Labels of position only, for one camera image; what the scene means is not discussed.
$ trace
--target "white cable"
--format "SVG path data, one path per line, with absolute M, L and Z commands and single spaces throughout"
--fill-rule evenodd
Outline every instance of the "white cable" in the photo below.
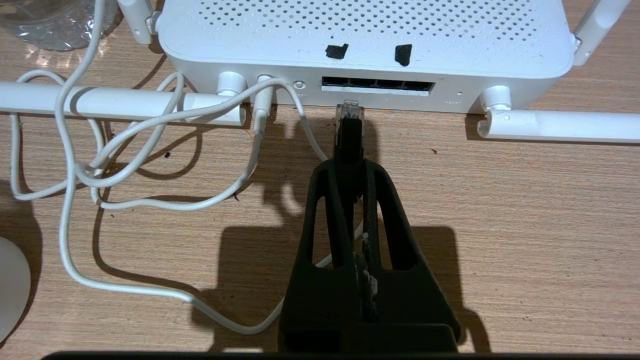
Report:
M 173 74 L 169 75 L 158 86 L 158 88 L 156 88 L 156 91 L 163 91 L 164 88 L 166 88 L 174 79 L 177 79 L 177 85 L 176 85 L 175 91 L 171 96 L 171 99 L 169 100 L 169 103 L 164 108 L 163 114 L 173 111 L 176 104 L 180 100 L 180 96 L 182 95 L 182 90 L 184 88 L 184 76 L 179 72 L 174 72 Z M 137 122 L 132 122 L 129 125 L 129 127 L 133 127 L 135 126 L 135 124 L 137 124 Z M 149 154 L 151 154 L 154 147 L 160 140 L 160 137 L 162 136 L 162 133 L 165 127 L 166 127 L 166 124 L 161 124 L 156 126 L 156 128 L 154 129 L 154 132 L 151 134 L 151 136 L 149 137 L 147 142 L 144 144 L 140 152 L 137 153 L 137 155 L 133 158 L 133 160 L 131 160 L 131 162 L 129 162 L 129 164 L 126 167 L 118 171 L 115 175 L 111 177 L 107 177 L 105 179 L 90 177 L 84 171 L 76 172 L 76 175 L 78 176 L 79 180 L 82 183 L 92 188 L 108 188 L 110 186 L 119 184 L 122 181 L 125 181 L 145 163 L 145 160 L 147 159 Z M 97 172 L 99 172 L 97 175 L 102 174 L 102 172 L 104 171 L 104 167 L 108 164 L 109 160 L 110 160 L 110 157 L 106 159 L 103 164 L 100 164 L 99 168 L 95 169 Z
M 24 73 L 21 77 L 16 80 L 17 83 L 27 83 L 29 80 L 33 78 L 38 78 L 40 76 L 45 76 L 47 78 L 51 78 L 55 80 L 58 84 L 64 84 L 65 80 L 51 71 L 46 70 L 32 70 Z M 40 199 L 42 197 L 50 196 L 56 192 L 64 190 L 66 186 L 65 181 L 61 181 L 60 183 L 50 186 L 43 190 L 38 190 L 31 193 L 23 193 L 20 189 L 20 118 L 17 113 L 10 113 L 9 118 L 11 121 L 11 155 L 10 155 L 10 186 L 13 196 L 22 201 L 31 201 L 35 199 Z M 96 123 L 93 119 L 87 119 L 89 121 L 89 125 L 93 130 L 93 133 L 98 139 L 102 139 L 102 131 L 100 131 L 100 127 L 98 123 Z
M 67 97 L 72 87 L 77 83 L 78 79 L 86 72 L 87 68 L 90 66 L 97 52 L 98 44 L 99 44 L 100 36 L 102 32 L 102 14 L 104 12 L 104 3 L 105 3 L 105 0 L 95 0 L 95 14 L 94 14 L 94 24 L 92 29 L 92 38 L 87 48 L 86 54 L 82 62 L 78 66 L 78 68 L 69 77 L 69 79 L 66 82 L 64 82 L 58 96 L 56 97 L 56 103 L 54 106 L 54 116 L 56 119 L 56 125 L 58 127 L 58 131 L 60 132 L 60 138 L 62 140 L 62 144 L 65 149 L 65 160 L 67 163 L 66 192 L 64 195 L 64 202 L 63 202 L 61 215 L 60 215 L 60 228 L 58 233 L 59 243 L 60 243 L 60 255 L 62 258 L 63 265 L 65 267 L 65 270 L 74 280 L 76 280 L 77 282 L 80 282 L 85 286 L 98 288 L 102 290 L 109 290 L 109 291 L 173 297 L 185 302 L 189 302 L 190 304 L 194 305 L 196 308 L 198 308 L 199 310 L 203 311 L 205 314 L 210 316 L 213 320 L 217 321 L 221 325 L 233 331 L 239 332 L 241 334 L 258 333 L 264 330 L 266 327 L 268 327 L 273 322 L 273 320 L 277 318 L 282 308 L 282 301 L 280 301 L 280 303 L 276 306 L 274 311 L 262 323 L 256 326 L 244 326 L 244 325 L 235 323 L 229 320 L 228 318 L 225 318 L 219 312 L 215 311 L 213 308 L 204 304 L 201 300 L 197 299 L 194 295 L 187 293 L 185 291 L 169 289 L 169 288 L 159 288 L 154 286 L 115 284 L 111 282 L 96 281 L 88 277 L 85 277 L 83 274 L 81 274 L 75 267 L 75 264 L 73 263 L 73 260 L 71 258 L 71 254 L 69 251 L 69 247 L 68 247 L 68 228 L 69 228 L 69 221 L 70 221 L 71 210 L 72 210 L 72 205 L 73 205 L 73 200 L 75 195 L 74 190 L 76 187 L 76 179 L 78 177 L 78 173 L 82 175 L 86 175 L 85 173 L 86 167 L 80 163 L 76 163 L 73 143 L 68 133 L 63 106 L 65 101 L 67 100 Z M 210 106 L 208 108 L 181 111 L 179 113 L 169 113 L 169 114 L 161 115 L 160 117 L 146 120 L 139 124 L 135 124 L 129 127 L 128 129 L 126 129 L 125 131 L 123 131 L 122 133 L 120 133 L 118 136 L 112 139 L 112 141 L 104 145 L 104 147 L 102 147 L 103 143 L 101 141 L 98 141 L 99 136 L 96 135 L 98 148 L 100 147 L 102 148 L 99 149 L 98 155 L 91 162 L 90 164 L 91 168 L 94 170 L 101 171 L 102 170 L 101 166 L 106 161 L 108 161 L 111 154 L 113 154 L 113 152 L 116 151 L 119 148 L 119 146 L 121 146 L 127 139 L 129 139 L 130 137 L 134 136 L 135 134 L 139 133 L 144 129 L 148 129 L 150 127 L 156 126 L 156 130 L 158 130 L 159 128 L 161 128 L 162 125 L 166 124 L 169 121 L 179 120 L 186 117 L 210 115 L 213 113 L 227 111 L 229 108 L 237 106 L 240 102 L 242 102 L 245 98 L 251 96 L 252 94 L 260 92 L 261 90 L 271 86 L 282 86 L 289 92 L 289 94 L 292 95 L 294 104 L 298 109 L 298 113 L 301 117 L 303 127 L 305 128 L 305 133 L 307 134 L 307 138 L 309 139 L 311 146 L 313 147 L 316 154 L 322 160 L 326 160 L 327 159 L 326 155 L 324 155 L 324 153 L 318 146 L 315 138 L 313 137 L 311 128 L 308 124 L 308 120 L 304 113 L 304 109 L 302 108 L 302 105 L 300 103 L 300 100 L 298 99 L 298 96 L 294 88 L 282 79 L 270 79 L 270 80 L 262 81 L 256 84 L 255 86 L 245 90 L 238 96 L 232 98 L 227 102 L 224 102 L 223 104 Z M 250 156 L 250 160 L 247 164 L 247 168 L 245 172 L 230 188 L 228 188 L 224 192 L 220 193 L 219 195 L 211 199 L 205 200 L 203 202 L 193 203 L 193 204 L 172 204 L 172 203 L 166 203 L 166 202 L 153 201 L 150 199 L 138 200 L 138 204 L 152 205 L 152 206 L 158 206 L 160 208 L 169 208 L 169 209 L 193 210 L 193 209 L 210 206 L 212 204 L 215 204 L 231 196 L 244 183 L 246 178 L 250 176 L 257 162 L 257 153 L 260 149 L 260 143 L 262 141 L 262 132 L 264 131 L 264 123 L 266 122 L 266 112 L 258 111 L 255 119 L 256 119 L 256 126 L 254 128 L 255 137 L 254 137 L 253 149 L 252 149 L 252 154 Z M 94 132 L 96 132 L 96 130 L 99 130 L 99 127 L 96 124 L 92 124 L 92 129 L 94 130 Z M 154 141 L 157 141 L 157 140 L 152 141 L 153 139 L 154 138 L 150 138 L 147 141 L 147 144 L 151 144 Z M 136 165 L 132 165 L 129 169 L 136 168 Z M 361 226 L 358 226 L 358 228 L 356 229 L 356 234 L 355 234 L 356 237 L 359 236 L 359 234 L 357 234 L 358 231 L 362 233 L 362 224 Z M 321 261 L 321 264 L 328 264 L 328 262 L 330 262 L 330 256 L 323 259 Z
M 156 91 L 164 91 L 165 88 L 167 86 L 169 86 L 169 84 L 174 80 L 177 80 L 177 84 L 175 86 L 175 91 L 173 92 L 173 95 L 171 96 L 171 99 L 169 100 L 169 102 L 167 103 L 167 105 L 164 108 L 163 114 L 169 113 L 171 112 L 176 104 L 178 103 L 178 101 L 180 100 L 180 96 L 182 95 L 182 91 L 184 90 L 184 76 L 180 73 L 180 72 L 174 72 L 173 74 L 167 76 L 162 83 L 160 83 L 160 85 L 157 86 Z M 137 122 L 132 122 L 129 127 L 133 126 L 137 124 Z M 162 136 L 162 133 L 164 132 L 164 129 L 166 127 L 166 124 L 162 124 L 162 125 L 158 125 L 156 126 L 156 128 L 154 129 L 154 132 L 151 134 L 151 136 L 149 137 L 149 139 L 147 140 L 147 142 L 144 144 L 144 146 L 142 147 L 142 149 L 140 150 L 139 153 L 137 153 L 137 155 L 133 158 L 133 160 L 123 169 L 121 169 L 121 171 L 119 171 L 115 176 L 109 177 L 107 179 L 112 179 L 112 178 L 116 178 L 117 183 L 119 183 L 120 181 L 123 181 L 125 179 L 127 179 L 129 176 L 131 176 L 131 174 L 133 174 L 135 171 L 137 171 L 137 169 L 139 169 L 145 162 L 145 160 L 147 159 L 147 157 L 149 156 L 149 154 L 151 153 L 151 151 L 153 151 L 154 147 L 156 146 L 156 144 L 158 143 L 158 141 L 160 140 L 160 137 Z M 97 152 L 100 152 L 102 150 L 104 146 L 99 147 Z M 86 182 L 83 181 L 85 184 L 87 184 L 88 186 L 91 187 L 91 198 L 93 199 L 93 202 L 104 208 L 104 209 L 116 209 L 119 208 L 117 205 L 115 204 L 128 204 L 129 202 L 121 202 L 121 203 L 114 203 L 114 202 L 108 202 L 105 201 L 104 199 L 102 199 L 100 197 L 100 190 L 99 188 L 105 188 L 105 187 L 109 187 L 109 186 L 113 186 L 117 183 L 114 184 L 107 184 L 107 185 L 103 185 L 103 184 L 95 184 L 95 183 L 91 183 L 91 181 L 96 181 L 97 179 L 99 179 L 99 176 L 102 175 L 103 171 L 104 171 L 104 167 L 106 167 L 109 163 L 109 160 L 113 157 L 114 153 L 116 150 L 114 150 L 114 152 L 112 152 L 109 155 L 109 158 L 103 163 L 103 166 L 96 169 L 95 172 L 93 173 L 94 177 L 87 177 L 90 181 Z
M 98 155 L 96 155 L 95 159 L 89 164 L 89 165 L 84 165 L 82 163 L 77 163 L 76 164 L 76 175 L 78 177 L 81 178 L 82 182 L 85 183 L 85 180 L 91 179 L 96 180 L 94 178 L 90 178 L 86 175 L 86 171 L 88 169 L 92 169 L 95 167 L 99 167 L 102 166 L 102 164 L 107 161 L 109 159 L 109 155 L 115 151 L 116 149 L 119 148 L 119 146 L 121 146 L 124 142 L 126 142 L 130 137 L 134 136 L 135 134 L 139 133 L 140 131 L 143 131 L 145 129 L 148 129 L 150 127 L 153 126 L 158 126 L 161 124 L 166 124 L 167 122 L 170 121 L 175 121 L 175 120 L 179 120 L 179 119 L 183 119 L 185 117 L 199 117 L 199 116 L 204 116 L 204 115 L 211 115 L 211 114 L 215 114 L 215 113 L 223 113 L 228 111 L 231 108 L 236 107 L 238 104 L 240 104 L 245 98 L 256 94 L 258 92 L 260 92 L 261 90 L 270 87 L 270 86 L 275 86 L 275 85 L 279 85 L 284 87 L 290 94 L 292 94 L 292 96 L 296 96 L 296 98 L 294 99 L 294 103 L 296 103 L 296 106 L 298 107 L 298 114 L 301 117 L 301 121 L 303 124 L 306 124 L 306 127 L 308 128 L 309 132 L 309 142 L 311 144 L 311 146 L 314 148 L 316 154 L 320 157 L 321 160 L 326 160 L 327 157 L 326 155 L 324 155 L 324 153 L 322 152 L 322 150 L 320 149 L 320 147 L 318 146 L 313 133 L 311 132 L 311 128 L 308 124 L 308 120 L 306 118 L 304 109 L 302 108 L 302 104 L 300 103 L 300 100 L 297 98 L 295 89 L 293 88 L 293 86 L 291 86 L 288 82 L 284 81 L 283 79 L 269 79 L 269 80 L 265 80 L 265 81 L 261 81 L 259 83 L 257 83 L 256 85 L 252 86 L 251 88 L 248 88 L 247 90 L 245 90 L 244 92 L 240 93 L 239 95 L 229 99 L 228 101 L 225 101 L 221 104 L 218 105 L 214 105 L 214 106 L 209 106 L 206 108 L 199 108 L 199 109 L 193 109 L 193 110 L 188 110 L 188 111 L 180 111 L 177 113 L 169 113 L 166 115 L 161 115 L 159 117 L 155 117 L 155 118 L 151 118 L 148 120 L 145 120 L 143 122 L 140 122 L 136 125 L 133 125 L 129 128 L 127 128 L 125 131 L 122 131 L 120 134 L 118 134 L 117 136 L 115 136 L 113 139 L 111 139 L 111 141 L 109 141 L 109 143 L 107 143 L 105 145 L 105 147 L 99 151 Z M 157 200 L 157 199 L 137 199 L 137 200 L 130 200 L 130 201 L 126 201 L 126 202 L 110 202 L 110 203 L 106 203 L 106 202 L 102 202 L 100 204 L 100 206 L 102 206 L 103 208 L 106 209 L 126 209 L 126 208 L 131 208 L 134 206 L 153 206 L 156 208 L 163 208 L 163 209 L 170 209 L 170 210 L 179 210 L 179 211 L 195 211 L 195 210 L 199 210 L 199 209 L 204 209 L 204 208 L 208 208 L 209 206 L 213 206 L 215 204 L 218 204 L 221 201 L 226 200 L 227 198 L 231 197 L 236 191 L 238 191 L 242 185 L 244 184 L 244 182 L 249 178 L 249 176 L 251 175 L 251 173 L 253 172 L 253 168 L 256 165 L 257 162 L 257 156 L 258 156 L 258 151 L 260 149 L 259 147 L 259 143 L 256 145 L 255 142 L 261 142 L 262 138 L 259 139 L 254 139 L 254 145 L 253 145 L 253 150 L 252 150 L 252 154 L 250 156 L 249 162 L 247 163 L 247 167 L 245 169 L 245 171 L 236 179 L 236 181 L 234 181 L 227 189 L 223 190 L 221 193 L 217 194 L 214 197 L 210 197 L 206 200 L 202 200 L 199 202 L 170 202 L 170 201 L 163 201 L 163 200 Z M 122 177 L 122 178 L 118 178 L 119 181 L 126 179 L 126 177 Z M 98 182 L 90 182 L 88 183 L 88 185 L 90 186 L 95 186 L 99 184 L 100 187 L 102 187 L 100 183 Z

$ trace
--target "wood grain surface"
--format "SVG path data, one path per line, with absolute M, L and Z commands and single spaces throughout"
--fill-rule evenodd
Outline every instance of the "wood grain surface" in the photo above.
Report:
M 571 27 L 589 1 L 565 1 Z M 640 113 L 640 1 L 622 15 L 585 67 L 530 108 Z M 0 80 L 29 69 L 68 76 L 84 51 L 41 51 L 3 33 Z M 158 46 L 134 42 L 121 23 L 100 46 L 82 84 L 153 89 L 172 71 Z M 307 108 L 326 152 L 333 108 Z M 23 117 L 24 186 L 61 181 L 65 162 L 50 117 Z M 420 246 L 466 329 L 465 352 L 640 350 L 640 147 L 481 141 L 475 116 L 367 110 L 367 157 L 394 180 Z M 81 119 L 68 121 L 79 159 L 95 152 Z M 126 126 L 110 122 L 117 134 Z M 127 163 L 148 133 L 114 165 Z M 109 199 L 195 200 L 242 171 L 249 127 L 170 126 L 140 171 Z M 27 255 L 34 293 L 2 359 L 58 350 L 274 351 L 276 326 L 234 334 L 177 300 L 86 288 L 58 255 L 61 196 L 10 195 L 10 127 L 0 120 L 0 236 Z M 260 164 L 237 200 L 196 212 L 97 209 L 77 192 L 70 225 L 76 265 L 90 277 L 192 291 L 225 316 L 255 324 L 284 294 L 300 239 L 303 206 L 318 164 L 295 110 L 270 118 Z M 326 233 L 319 231 L 319 237 Z M 328 251 L 317 246 L 317 257 Z

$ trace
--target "black tape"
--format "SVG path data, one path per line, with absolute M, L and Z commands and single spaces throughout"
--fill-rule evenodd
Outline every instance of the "black tape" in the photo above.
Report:
M 342 46 L 337 45 L 329 45 L 326 47 L 326 56 L 331 59 L 344 59 L 344 55 L 347 53 L 347 48 L 349 44 L 344 44 Z
M 398 64 L 402 66 L 409 65 L 409 60 L 411 60 L 411 48 L 411 44 L 396 46 L 396 61 Z

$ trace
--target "ethernet port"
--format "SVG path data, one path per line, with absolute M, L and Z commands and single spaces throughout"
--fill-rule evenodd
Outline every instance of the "ethernet port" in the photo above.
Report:
M 378 80 L 377 86 L 384 89 L 400 89 L 402 87 L 401 80 Z
M 356 88 L 372 88 L 375 83 L 376 80 L 375 79 L 358 79 L 358 78 L 353 78 L 351 79 L 351 86 L 356 87 Z
M 332 76 L 322 77 L 323 86 L 349 86 L 349 78 L 335 78 Z
M 433 83 L 423 81 L 405 81 L 403 89 L 413 91 L 430 91 Z

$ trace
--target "white round object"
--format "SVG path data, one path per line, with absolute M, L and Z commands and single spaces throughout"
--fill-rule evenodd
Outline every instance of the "white round object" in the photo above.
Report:
M 0 341 L 20 320 L 30 288 L 27 259 L 14 243 L 0 237 Z

